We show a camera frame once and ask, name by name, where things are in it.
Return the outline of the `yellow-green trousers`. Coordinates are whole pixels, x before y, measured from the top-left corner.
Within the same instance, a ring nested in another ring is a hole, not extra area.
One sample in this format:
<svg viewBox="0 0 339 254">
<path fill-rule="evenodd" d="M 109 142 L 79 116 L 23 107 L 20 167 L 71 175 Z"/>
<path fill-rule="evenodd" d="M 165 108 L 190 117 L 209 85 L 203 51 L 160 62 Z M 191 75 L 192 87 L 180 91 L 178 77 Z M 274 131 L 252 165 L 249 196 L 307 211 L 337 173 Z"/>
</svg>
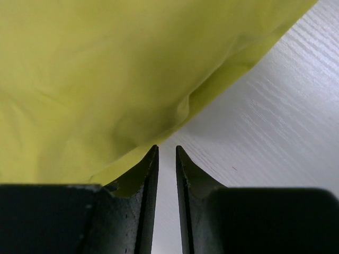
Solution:
<svg viewBox="0 0 339 254">
<path fill-rule="evenodd" d="M 1 182 L 107 184 L 314 1 L 1 1 Z"/>
</svg>

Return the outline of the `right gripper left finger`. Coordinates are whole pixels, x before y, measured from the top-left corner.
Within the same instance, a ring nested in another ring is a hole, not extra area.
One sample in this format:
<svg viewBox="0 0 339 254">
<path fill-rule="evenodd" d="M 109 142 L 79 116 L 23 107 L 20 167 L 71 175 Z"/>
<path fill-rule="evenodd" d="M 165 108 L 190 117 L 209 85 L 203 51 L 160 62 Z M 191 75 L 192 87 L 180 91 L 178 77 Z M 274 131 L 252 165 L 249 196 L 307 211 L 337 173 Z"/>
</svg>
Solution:
<svg viewBox="0 0 339 254">
<path fill-rule="evenodd" d="M 2 184 L 1 253 L 150 253 L 159 152 L 105 186 Z"/>
</svg>

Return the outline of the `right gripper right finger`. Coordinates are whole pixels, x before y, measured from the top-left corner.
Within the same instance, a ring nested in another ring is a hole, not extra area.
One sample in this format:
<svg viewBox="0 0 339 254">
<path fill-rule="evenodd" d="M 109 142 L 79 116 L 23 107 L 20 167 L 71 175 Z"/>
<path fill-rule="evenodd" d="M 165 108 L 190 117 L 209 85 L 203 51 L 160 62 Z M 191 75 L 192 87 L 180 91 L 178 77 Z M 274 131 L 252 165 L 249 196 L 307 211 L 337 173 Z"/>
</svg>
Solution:
<svg viewBox="0 0 339 254">
<path fill-rule="evenodd" d="M 321 188 L 227 187 L 176 147 L 184 253 L 338 253 L 338 199 Z"/>
</svg>

